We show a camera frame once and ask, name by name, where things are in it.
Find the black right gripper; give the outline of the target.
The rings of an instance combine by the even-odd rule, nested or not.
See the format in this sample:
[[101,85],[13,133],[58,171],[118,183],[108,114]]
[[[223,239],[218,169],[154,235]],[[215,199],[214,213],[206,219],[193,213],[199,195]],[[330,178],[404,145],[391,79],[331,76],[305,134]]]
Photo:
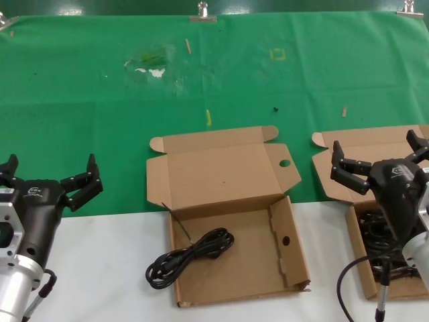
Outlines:
[[345,158],[339,141],[334,141],[330,178],[365,195],[369,188],[399,242],[408,242],[424,231],[418,205],[426,190],[426,174],[419,163],[428,160],[428,141],[410,129],[406,135],[412,153],[406,158],[370,162]]

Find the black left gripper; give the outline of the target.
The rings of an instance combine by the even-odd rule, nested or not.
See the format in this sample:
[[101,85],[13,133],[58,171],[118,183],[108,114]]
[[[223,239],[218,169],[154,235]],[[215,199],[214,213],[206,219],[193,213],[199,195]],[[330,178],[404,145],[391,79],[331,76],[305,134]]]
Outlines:
[[77,211],[103,191],[99,167],[95,155],[90,154],[85,172],[58,182],[19,180],[15,176],[18,165],[15,154],[0,165],[1,188],[13,189],[11,193],[1,193],[1,202],[13,205],[23,226],[16,254],[30,258],[44,269],[65,205]]

